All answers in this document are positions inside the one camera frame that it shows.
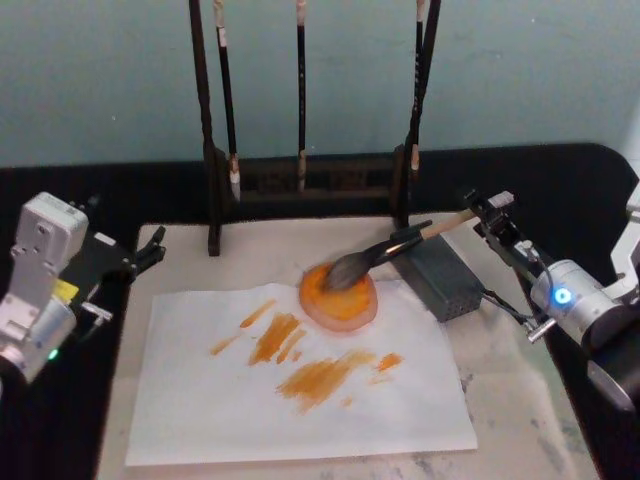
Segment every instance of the teal wall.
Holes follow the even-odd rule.
[[[295,155],[295,1],[225,3],[240,154]],[[309,153],[390,150],[408,129],[415,2],[308,0],[307,20]],[[444,0],[422,148],[634,145],[638,25],[635,0]],[[200,152],[186,0],[0,0],[0,165]]]

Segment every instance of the blue led light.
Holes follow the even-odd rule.
[[[562,287],[558,288],[554,292],[553,298],[558,305],[566,305],[567,303],[571,302],[573,295],[571,295],[571,292],[568,289]]]

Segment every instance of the yellow label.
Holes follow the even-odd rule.
[[[67,305],[71,303],[73,297],[78,293],[79,288],[75,285],[65,282],[64,280],[56,280],[56,286],[53,289],[53,294],[62,300]]]

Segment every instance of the paintbrush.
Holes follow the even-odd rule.
[[[495,208],[506,207],[513,201],[514,197],[509,192],[503,192],[489,199]],[[329,269],[325,279],[325,289],[346,290],[358,283],[372,268],[406,252],[422,240],[453,230],[475,216],[470,209],[462,210],[443,222],[433,225],[431,221],[427,221],[424,224],[400,230],[394,235],[398,238],[380,242],[361,252],[345,255],[336,260]]]

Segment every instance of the white paper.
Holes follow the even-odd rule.
[[[297,289],[269,284],[244,291],[157,296],[145,347],[127,465],[294,460],[477,448],[458,370],[433,315],[401,281],[377,282],[378,314],[357,334],[314,325]],[[277,303],[248,329],[239,324],[269,299]],[[248,366],[274,313],[292,313],[307,334],[288,358]],[[242,332],[217,356],[210,350]],[[404,357],[371,384],[356,369],[305,414],[277,391],[308,362],[365,349]],[[353,402],[345,407],[343,401]]]

